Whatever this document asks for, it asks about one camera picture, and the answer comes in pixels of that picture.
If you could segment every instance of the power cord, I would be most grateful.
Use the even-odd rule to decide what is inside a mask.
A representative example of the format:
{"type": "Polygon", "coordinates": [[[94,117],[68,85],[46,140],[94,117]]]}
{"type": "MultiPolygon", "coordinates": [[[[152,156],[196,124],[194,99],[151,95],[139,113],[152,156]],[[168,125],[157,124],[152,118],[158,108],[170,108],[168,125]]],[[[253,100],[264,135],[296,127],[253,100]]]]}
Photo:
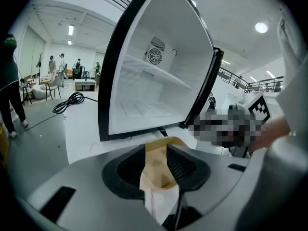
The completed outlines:
{"type": "Polygon", "coordinates": [[[39,123],[37,123],[37,124],[31,126],[31,127],[27,127],[27,128],[25,128],[24,131],[15,131],[15,132],[16,132],[16,133],[23,133],[23,132],[25,132],[25,131],[28,131],[28,130],[30,130],[30,129],[36,127],[37,125],[41,124],[42,122],[47,121],[48,119],[53,118],[53,117],[55,117],[55,116],[57,116],[57,115],[58,115],[58,114],[52,115],[52,116],[46,118],[45,120],[42,120],[42,121],[40,121],[39,123]]]}
{"type": "Polygon", "coordinates": [[[82,103],[85,99],[90,99],[97,102],[95,99],[83,96],[81,92],[74,92],[66,101],[57,104],[53,108],[52,112],[56,114],[62,114],[70,105],[82,103]]]}

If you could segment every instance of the paper bag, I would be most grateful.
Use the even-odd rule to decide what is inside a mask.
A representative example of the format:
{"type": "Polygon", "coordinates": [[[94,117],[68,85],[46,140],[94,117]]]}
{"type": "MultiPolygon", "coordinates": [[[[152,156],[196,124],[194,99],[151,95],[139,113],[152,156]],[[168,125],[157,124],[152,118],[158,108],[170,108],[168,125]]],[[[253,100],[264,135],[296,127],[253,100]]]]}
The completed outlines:
{"type": "Polygon", "coordinates": [[[177,137],[145,144],[145,167],[140,189],[145,192],[145,207],[162,225],[179,198],[179,186],[167,166],[167,144],[186,146],[177,137]]]}

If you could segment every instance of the white shoe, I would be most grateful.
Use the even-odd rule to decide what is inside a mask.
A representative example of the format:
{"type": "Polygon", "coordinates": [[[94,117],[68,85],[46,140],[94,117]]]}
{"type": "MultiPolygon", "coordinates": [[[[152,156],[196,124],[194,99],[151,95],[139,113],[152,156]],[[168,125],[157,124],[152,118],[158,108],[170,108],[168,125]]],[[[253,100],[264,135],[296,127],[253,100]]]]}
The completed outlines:
{"type": "Polygon", "coordinates": [[[26,119],[22,122],[22,125],[23,125],[24,128],[28,127],[29,124],[27,123],[26,119]]]}
{"type": "Polygon", "coordinates": [[[17,133],[15,131],[13,131],[13,132],[9,133],[9,136],[10,136],[11,139],[15,139],[16,136],[17,136],[17,133]]]}

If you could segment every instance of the shelf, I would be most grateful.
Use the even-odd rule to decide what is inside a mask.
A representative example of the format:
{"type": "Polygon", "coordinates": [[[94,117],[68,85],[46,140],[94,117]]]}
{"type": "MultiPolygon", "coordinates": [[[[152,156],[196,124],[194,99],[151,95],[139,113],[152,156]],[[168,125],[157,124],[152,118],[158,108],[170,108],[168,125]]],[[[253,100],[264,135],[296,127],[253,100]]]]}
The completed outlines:
{"type": "Polygon", "coordinates": [[[172,74],[160,69],[152,64],[146,63],[136,57],[126,55],[123,60],[122,67],[128,71],[133,71],[136,73],[144,74],[149,77],[153,77],[159,82],[173,83],[178,86],[182,86],[192,90],[192,88],[181,81],[179,78],[173,76],[172,74]]]}
{"type": "Polygon", "coordinates": [[[110,134],[161,127],[182,122],[185,118],[162,102],[122,99],[114,106],[110,134]]]}

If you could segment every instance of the round ceiling light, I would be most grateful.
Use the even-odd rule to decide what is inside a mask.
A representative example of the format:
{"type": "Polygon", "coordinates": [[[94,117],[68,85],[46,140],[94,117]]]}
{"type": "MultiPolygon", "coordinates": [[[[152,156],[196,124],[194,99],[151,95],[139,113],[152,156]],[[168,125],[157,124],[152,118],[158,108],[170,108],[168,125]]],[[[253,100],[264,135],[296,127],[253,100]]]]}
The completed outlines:
{"type": "Polygon", "coordinates": [[[268,31],[268,26],[263,23],[263,22],[259,22],[255,25],[255,29],[257,30],[257,32],[259,33],[266,33],[268,31]]]}

